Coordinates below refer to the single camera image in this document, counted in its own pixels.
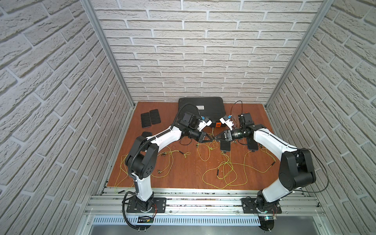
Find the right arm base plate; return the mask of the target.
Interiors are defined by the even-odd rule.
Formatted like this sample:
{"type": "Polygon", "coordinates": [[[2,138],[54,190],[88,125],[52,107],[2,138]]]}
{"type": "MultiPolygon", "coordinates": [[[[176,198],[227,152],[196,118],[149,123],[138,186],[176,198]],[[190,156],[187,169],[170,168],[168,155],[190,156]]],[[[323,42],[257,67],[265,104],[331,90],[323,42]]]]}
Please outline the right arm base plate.
{"type": "Polygon", "coordinates": [[[242,209],[244,214],[281,214],[282,209],[279,201],[276,202],[266,202],[260,198],[242,198],[241,199],[242,209]]]}

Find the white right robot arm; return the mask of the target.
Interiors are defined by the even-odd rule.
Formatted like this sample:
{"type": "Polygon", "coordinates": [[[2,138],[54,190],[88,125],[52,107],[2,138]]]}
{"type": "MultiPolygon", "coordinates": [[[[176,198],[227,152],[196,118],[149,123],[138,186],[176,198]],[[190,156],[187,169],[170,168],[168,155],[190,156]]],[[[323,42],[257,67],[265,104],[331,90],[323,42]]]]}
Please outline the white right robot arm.
{"type": "Polygon", "coordinates": [[[278,179],[258,193],[259,203],[278,201],[297,188],[315,183],[316,174],[310,150],[288,144],[261,124],[225,130],[215,136],[221,142],[243,138],[261,144],[280,161],[278,179]]]}

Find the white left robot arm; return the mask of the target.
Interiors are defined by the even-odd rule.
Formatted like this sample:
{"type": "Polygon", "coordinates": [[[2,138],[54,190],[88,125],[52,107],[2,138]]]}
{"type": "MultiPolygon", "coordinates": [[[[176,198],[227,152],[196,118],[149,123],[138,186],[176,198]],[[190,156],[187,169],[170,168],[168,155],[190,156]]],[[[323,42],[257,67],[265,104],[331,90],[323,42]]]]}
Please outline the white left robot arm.
{"type": "Polygon", "coordinates": [[[153,197],[150,176],[155,169],[159,151],[184,136],[199,143],[211,143],[213,141],[213,138],[206,132],[183,126],[170,126],[159,134],[148,138],[139,136],[135,140],[126,164],[128,174],[135,183],[136,197],[140,201],[147,202],[153,197]]]}

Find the grey-edged large smartphone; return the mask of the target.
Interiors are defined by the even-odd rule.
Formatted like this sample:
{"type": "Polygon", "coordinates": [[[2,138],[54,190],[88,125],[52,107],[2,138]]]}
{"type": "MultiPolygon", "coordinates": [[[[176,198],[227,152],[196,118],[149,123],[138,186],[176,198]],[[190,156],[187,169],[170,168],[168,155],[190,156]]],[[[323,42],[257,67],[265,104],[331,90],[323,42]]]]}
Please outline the grey-edged large smartphone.
{"type": "Polygon", "coordinates": [[[220,150],[223,151],[223,152],[230,152],[231,151],[231,142],[221,141],[220,142],[220,150]]]}

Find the blue-edged smartphone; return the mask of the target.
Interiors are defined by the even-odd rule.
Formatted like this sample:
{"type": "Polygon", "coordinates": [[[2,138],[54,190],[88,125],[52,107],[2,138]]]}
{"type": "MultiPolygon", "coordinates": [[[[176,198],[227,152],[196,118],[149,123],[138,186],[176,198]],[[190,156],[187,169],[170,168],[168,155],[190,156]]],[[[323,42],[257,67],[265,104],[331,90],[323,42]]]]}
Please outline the blue-edged smartphone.
{"type": "Polygon", "coordinates": [[[152,135],[153,135],[153,134],[152,134],[151,132],[146,132],[146,131],[145,131],[145,132],[142,133],[142,136],[145,137],[145,138],[150,137],[150,136],[152,136],[152,135]]]}

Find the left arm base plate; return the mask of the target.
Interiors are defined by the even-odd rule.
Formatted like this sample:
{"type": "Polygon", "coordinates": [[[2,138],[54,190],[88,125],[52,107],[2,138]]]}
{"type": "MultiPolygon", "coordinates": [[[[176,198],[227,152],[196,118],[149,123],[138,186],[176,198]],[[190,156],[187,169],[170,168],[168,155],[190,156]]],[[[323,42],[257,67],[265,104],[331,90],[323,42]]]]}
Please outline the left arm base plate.
{"type": "Polygon", "coordinates": [[[164,197],[154,197],[147,201],[142,201],[138,197],[133,196],[129,199],[126,205],[127,213],[164,213],[167,199],[164,197]]]}

